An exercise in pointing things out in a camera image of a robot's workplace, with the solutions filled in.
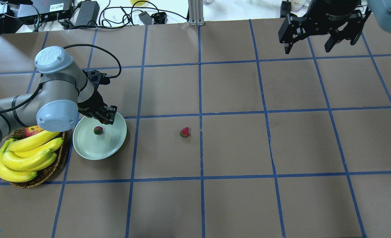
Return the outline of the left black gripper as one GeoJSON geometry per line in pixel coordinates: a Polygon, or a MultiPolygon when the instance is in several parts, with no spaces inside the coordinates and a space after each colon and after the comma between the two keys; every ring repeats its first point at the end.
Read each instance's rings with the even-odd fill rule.
{"type": "Polygon", "coordinates": [[[82,72],[86,77],[86,82],[80,89],[80,96],[83,98],[78,100],[78,112],[85,117],[96,119],[104,125],[114,124],[117,107],[105,104],[98,92],[99,85],[108,85],[110,78],[106,73],[97,70],[88,72],[83,70],[82,72]]]}

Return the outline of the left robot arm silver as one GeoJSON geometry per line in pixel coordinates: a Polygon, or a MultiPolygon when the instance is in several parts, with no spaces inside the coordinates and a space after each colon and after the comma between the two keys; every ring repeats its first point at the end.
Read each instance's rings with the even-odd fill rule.
{"type": "Polygon", "coordinates": [[[117,112],[98,92],[99,85],[108,85],[117,78],[97,70],[78,67],[67,48],[51,46],[35,57],[35,67],[41,74],[32,94],[0,99],[0,143],[13,131],[38,125],[51,132],[65,132],[76,124],[78,114],[112,125],[117,112]]]}

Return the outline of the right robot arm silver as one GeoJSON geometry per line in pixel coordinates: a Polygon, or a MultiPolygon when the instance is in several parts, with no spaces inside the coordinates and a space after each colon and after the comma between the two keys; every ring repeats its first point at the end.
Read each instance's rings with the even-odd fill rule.
{"type": "Polygon", "coordinates": [[[284,20],[278,39],[286,54],[296,42],[309,36],[329,35],[324,44],[327,53],[343,40],[355,45],[371,14],[382,30],[391,33],[391,0],[368,0],[364,11],[359,8],[360,0],[312,0],[301,17],[295,14],[295,4],[294,0],[281,3],[281,18],[284,20]]]}

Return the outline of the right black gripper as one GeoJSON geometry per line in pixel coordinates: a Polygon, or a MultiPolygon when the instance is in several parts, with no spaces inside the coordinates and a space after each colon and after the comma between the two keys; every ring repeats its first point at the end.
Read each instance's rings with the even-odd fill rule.
{"type": "Polygon", "coordinates": [[[290,53],[296,42],[308,36],[329,34],[325,43],[327,53],[342,40],[349,40],[350,45],[355,45],[371,15],[368,6],[363,10],[360,6],[360,0],[312,0],[302,17],[286,16],[278,31],[285,54],[290,53]]]}

